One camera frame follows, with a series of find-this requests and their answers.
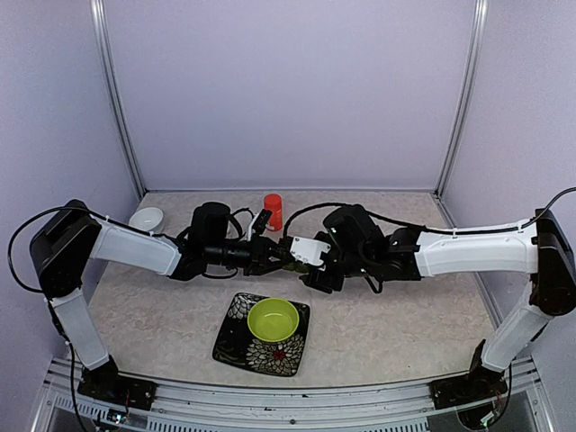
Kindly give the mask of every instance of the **green object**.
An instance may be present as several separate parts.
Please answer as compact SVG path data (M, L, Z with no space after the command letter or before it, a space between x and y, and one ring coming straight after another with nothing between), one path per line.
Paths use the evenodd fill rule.
M280 342L294 334L300 322L298 311L284 299L264 299L248 313L248 328L265 342Z

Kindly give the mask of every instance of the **red cup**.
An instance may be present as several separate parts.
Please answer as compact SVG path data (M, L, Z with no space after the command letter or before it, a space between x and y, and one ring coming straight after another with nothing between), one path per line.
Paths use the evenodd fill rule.
M264 209L272 212L267 228L271 231L282 229L282 197L276 193L270 193L264 197Z

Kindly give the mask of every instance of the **table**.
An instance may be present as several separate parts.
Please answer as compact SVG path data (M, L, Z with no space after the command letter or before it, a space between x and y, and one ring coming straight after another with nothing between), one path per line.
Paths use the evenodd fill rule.
M258 211L267 192L149 193L140 207L166 215L165 232L176 235L194 208L219 201L232 210ZM284 219L322 202L361 203L396 219L445 226L429 193L283 191ZM330 209L306 213L291 234L313 237ZM249 217L241 219L243 226ZM384 233L395 227L382 223ZM273 377L212 360L212 347L232 297L255 293L311 307L309 336L298 373ZM346 280L342 292L312 290L297 275L214 281L172 281L138 268L110 263L90 303L105 344L125 372L180 380L267 388L332 387L392 383L468 369L474 348L492 326L469 274L421 282L387 283L380 295L362 279Z

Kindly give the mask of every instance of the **square plate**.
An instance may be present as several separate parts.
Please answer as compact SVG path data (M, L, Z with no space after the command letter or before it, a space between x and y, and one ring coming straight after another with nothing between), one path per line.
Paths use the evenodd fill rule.
M300 315L298 328L286 340L268 343L256 338L248 328L250 309L267 298L246 292L234 296L216 338L212 358L258 374L295 376L308 335L310 306L290 301Z

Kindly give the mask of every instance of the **flower design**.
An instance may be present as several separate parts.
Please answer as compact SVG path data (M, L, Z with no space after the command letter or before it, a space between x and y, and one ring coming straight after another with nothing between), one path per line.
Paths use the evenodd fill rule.
M236 320L242 320L248 316L248 312L252 309L256 303L262 300L264 297L254 294L245 294L241 292L236 294L232 300L232 304L228 309L228 316Z
M248 346L246 359L256 372L292 376L298 370L303 350L304 339L301 335L293 335L274 344L253 339Z

